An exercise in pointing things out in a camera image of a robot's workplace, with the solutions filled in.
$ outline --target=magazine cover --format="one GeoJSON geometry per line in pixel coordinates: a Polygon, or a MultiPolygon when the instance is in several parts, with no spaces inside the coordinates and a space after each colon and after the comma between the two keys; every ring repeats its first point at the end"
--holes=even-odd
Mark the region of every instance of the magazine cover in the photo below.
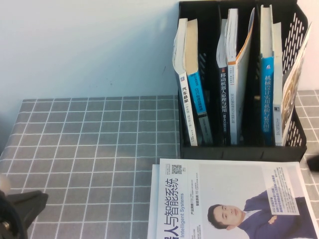
{"type": "Polygon", "coordinates": [[[157,239],[317,239],[297,162],[161,159],[157,239]]]}

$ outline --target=white shirt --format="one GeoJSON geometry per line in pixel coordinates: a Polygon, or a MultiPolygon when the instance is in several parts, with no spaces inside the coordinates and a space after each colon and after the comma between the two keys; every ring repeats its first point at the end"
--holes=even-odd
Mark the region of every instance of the white shirt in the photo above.
{"type": "Polygon", "coordinates": [[[249,211],[249,212],[245,212],[245,211],[244,211],[244,213],[245,213],[246,215],[245,215],[243,221],[245,221],[245,220],[246,220],[247,218],[249,218],[251,215],[253,215],[253,214],[255,214],[255,213],[259,212],[259,211],[260,211],[260,210],[254,210],[254,211],[249,211]]]}

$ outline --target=man in suit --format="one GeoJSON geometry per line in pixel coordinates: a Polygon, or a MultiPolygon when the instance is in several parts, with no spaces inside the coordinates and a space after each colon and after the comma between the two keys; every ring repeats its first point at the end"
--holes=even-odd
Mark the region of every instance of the man in suit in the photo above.
{"type": "Polygon", "coordinates": [[[244,210],[216,204],[208,209],[208,221],[217,229],[239,227],[249,239],[318,239],[304,197],[296,198],[299,214],[272,215],[267,191],[248,199],[244,210]]]}

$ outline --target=black file holder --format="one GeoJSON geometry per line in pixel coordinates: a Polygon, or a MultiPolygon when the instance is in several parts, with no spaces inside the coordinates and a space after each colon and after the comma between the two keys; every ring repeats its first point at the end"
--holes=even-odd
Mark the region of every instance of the black file holder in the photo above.
{"type": "Polygon", "coordinates": [[[295,61],[308,28],[308,21],[297,5],[297,0],[225,0],[225,1],[181,1],[179,18],[198,21],[199,71],[206,95],[207,113],[212,128],[214,144],[190,146],[187,127],[180,98],[179,136],[180,156],[187,159],[224,159],[287,162],[302,159],[307,147],[306,136],[296,110],[293,111],[286,146],[264,146],[260,125],[259,52],[260,52],[260,6],[273,8],[273,21],[282,24],[283,71],[289,70],[295,61]],[[250,48],[250,59],[246,83],[245,106],[243,112],[242,135],[244,144],[225,146],[222,144],[220,120],[219,77],[216,65],[216,48],[220,35],[222,18],[227,18],[229,8],[238,8],[238,46],[245,41],[251,10],[255,8],[255,19],[250,48]]]}

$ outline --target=man's hand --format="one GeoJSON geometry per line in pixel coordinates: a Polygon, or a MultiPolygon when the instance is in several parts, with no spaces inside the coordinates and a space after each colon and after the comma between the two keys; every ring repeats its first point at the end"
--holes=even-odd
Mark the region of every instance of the man's hand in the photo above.
{"type": "Polygon", "coordinates": [[[275,220],[277,219],[277,215],[274,215],[272,218],[270,218],[270,220],[268,221],[269,224],[272,224],[275,222],[275,220]]]}

